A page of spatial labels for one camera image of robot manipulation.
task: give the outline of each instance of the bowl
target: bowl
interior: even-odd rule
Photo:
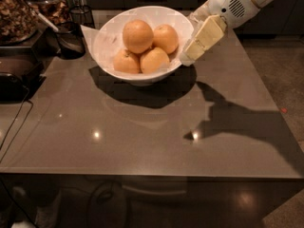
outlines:
[[[116,53],[125,48],[123,42],[124,25],[135,19],[144,20],[152,29],[161,24],[172,26],[179,35],[179,47],[169,55],[168,68],[160,68],[150,74],[131,74],[116,71],[113,68],[113,58]],[[92,45],[91,54],[96,63],[106,73],[128,82],[134,86],[149,86],[173,73],[181,66],[180,54],[193,31],[190,21],[180,12],[161,6],[145,6],[124,11],[102,26]]]

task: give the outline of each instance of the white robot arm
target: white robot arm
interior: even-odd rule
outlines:
[[[224,35],[226,28],[237,28],[274,0],[208,0],[190,14],[195,24],[192,37],[183,48],[180,61],[192,65]]]

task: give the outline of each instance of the floor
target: floor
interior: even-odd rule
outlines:
[[[276,37],[241,43],[304,151],[304,42]],[[190,181],[186,187],[170,187],[186,188],[184,201],[182,192],[166,199],[134,195],[111,177],[57,178],[63,197],[56,228],[300,228],[304,224],[303,183]],[[227,196],[227,190],[233,195]]]

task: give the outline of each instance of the gray table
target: gray table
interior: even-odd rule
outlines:
[[[298,179],[304,157],[236,35],[149,87],[55,58],[1,173]],[[19,104],[0,104],[0,141]]]

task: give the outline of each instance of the jar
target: jar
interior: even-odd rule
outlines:
[[[27,40],[37,30],[37,20],[24,0],[0,0],[0,45]]]
[[[55,25],[71,21],[67,0],[27,0],[35,10],[41,12]]]

